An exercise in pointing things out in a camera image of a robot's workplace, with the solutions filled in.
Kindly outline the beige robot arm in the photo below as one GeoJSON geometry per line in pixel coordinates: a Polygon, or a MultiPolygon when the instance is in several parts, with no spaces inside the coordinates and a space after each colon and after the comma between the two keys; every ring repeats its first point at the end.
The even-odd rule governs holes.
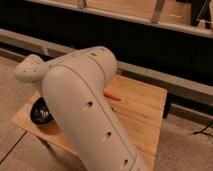
{"type": "Polygon", "coordinates": [[[88,171],[149,171],[103,95],[116,70],[115,55],[96,46],[47,62],[30,55],[14,75],[39,90],[88,171]]]}

